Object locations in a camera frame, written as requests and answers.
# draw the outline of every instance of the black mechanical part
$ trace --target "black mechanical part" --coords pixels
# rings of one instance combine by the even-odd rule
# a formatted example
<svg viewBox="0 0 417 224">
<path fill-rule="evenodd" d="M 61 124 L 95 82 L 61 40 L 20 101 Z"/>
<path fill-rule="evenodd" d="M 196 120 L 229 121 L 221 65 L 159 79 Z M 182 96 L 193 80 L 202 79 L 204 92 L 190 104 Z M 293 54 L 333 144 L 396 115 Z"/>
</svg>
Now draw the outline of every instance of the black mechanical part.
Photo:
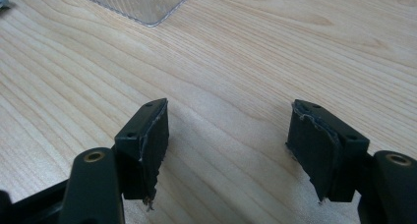
<svg viewBox="0 0 417 224">
<path fill-rule="evenodd" d="M 168 147 L 168 101 L 150 102 L 115 137 L 113 147 L 124 199 L 150 203 L 156 194 L 158 170 Z"/>
<path fill-rule="evenodd" d="M 59 213 L 62 208 L 67 181 L 58 183 L 46 190 L 33 196 L 22 199 L 12 205 L 0 207 L 3 216 L 0 223 L 20 223 L 20 224 L 53 224 L 58 223 Z M 3 200 L 9 198 L 7 193 L 2 192 Z"/>
<path fill-rule="evenodd" d="M 295 100 L 287 146 L 320 200 L 351 201 L 369 140 L 320 105 Z"/>
<path fill-rule="evenodd" d="M 93 148 L 76 157 L 59 224 L 125 223 L 114 153 Z"/>
<path fill-rule="evenodd" d="M 392 151 L 367 153 L 369 140 L 320 105 L 295 100 L 287 146 L 320 200 L 362 197 L 361 223 L 417 223 L 417 162 Z"/>
<path fill-rule="evenodd" d="M 9 9 L 9 0 L 0 0 L 0 10 Z"/>
<path fill-rule="evenodd" d="M 68 181 L 14 204 L 0 191 L 0 223 L 124 223 L 121 194 L 151 204 L 168 137 L 167 100 L 144 105 L 116 136 L 112 149 L 80 154 Z"/>
</svg>

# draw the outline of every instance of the wooden table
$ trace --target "wooden table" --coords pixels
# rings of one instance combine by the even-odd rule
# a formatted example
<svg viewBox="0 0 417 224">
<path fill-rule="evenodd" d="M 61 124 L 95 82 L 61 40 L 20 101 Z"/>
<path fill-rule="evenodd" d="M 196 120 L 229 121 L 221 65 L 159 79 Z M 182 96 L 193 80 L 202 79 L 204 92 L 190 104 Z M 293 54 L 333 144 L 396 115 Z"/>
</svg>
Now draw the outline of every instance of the wooden table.
<svg viewBox="0 0 417 224">
<path fill-rule="evenodd" d="M 0 14 L 0 189 L 13 201 L 169 100 L 155 211 L 127 223 L 358 223 L 318 204 L 285 142 L 295 98 L 417 157 L 417 0 L 188 0 L 146 28 L 87 0 Z"/>
</svg>

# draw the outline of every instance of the transparent acrylic panel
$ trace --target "transparent acrylic panel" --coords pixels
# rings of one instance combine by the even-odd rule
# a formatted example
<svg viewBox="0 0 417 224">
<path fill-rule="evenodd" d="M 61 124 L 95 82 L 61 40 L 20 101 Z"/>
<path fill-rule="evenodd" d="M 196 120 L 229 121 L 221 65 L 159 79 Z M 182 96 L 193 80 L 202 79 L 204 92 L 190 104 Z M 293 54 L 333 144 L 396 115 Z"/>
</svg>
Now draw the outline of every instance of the transparent acrylic panel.
<svg viewBox="0 0 417 224">
<path fill-rule="evenodd" d="M 149 27 L 165 20 L 185 0 L 90 0 Z"/>
</svg>

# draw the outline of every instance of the screw hole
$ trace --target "screw hole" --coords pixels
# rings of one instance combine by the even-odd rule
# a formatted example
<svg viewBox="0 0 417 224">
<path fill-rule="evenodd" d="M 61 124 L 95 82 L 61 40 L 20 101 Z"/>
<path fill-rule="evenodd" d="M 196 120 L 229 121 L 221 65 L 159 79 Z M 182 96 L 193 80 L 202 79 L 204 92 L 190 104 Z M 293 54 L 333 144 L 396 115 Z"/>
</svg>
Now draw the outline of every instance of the screw hole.
<svg viewBox="0 0 417 224">
<path fill-rule="evenodd" d="M 393 153 L 387 154 L 387 159 L 390 162 L 395 163 L 400 166 L 407 167 L 411 165 L 411 161 L 408 158 L 403 157 L 399 154 L 393 154 Z"/>
<path fill-rule="evenodd" d="M 85 162 L 96 162 L 96 161 L 100 160 L 103 157 L 104 157 L 104 153 L 103 152 L 101 152 L 101 151 L 93 151 L 93 152 L 87 154 L 84 157 L 84 161 Z"/>
</svg>

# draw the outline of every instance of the clamp jaw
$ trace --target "clamp jaw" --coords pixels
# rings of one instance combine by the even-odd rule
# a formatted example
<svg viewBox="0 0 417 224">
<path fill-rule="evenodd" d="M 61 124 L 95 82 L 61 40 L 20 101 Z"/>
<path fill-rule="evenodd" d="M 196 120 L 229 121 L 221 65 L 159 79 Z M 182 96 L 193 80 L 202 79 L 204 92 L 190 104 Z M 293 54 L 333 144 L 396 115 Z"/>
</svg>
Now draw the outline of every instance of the clamp jaw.
<svg viewBox="0 0 417 224">
<path fill-rule="evenodd" d="M 79 154 L 70 178 L 12 204 L 0 192 L 0 223 L 125 223 L 123 201 L 142 199 L 151 209 L 158 169 L 168 146 L 168 101 L 142 106 L 110 148 Z"/>
<path fill-rule="evenodd" d="M 362 223 L 417 223 L 417 162 L 393 151 L 367 153 L 369 140 L 320 105 L 295 100 L 287 147 L 319 200 L 350 202 Z"/>
</svg>

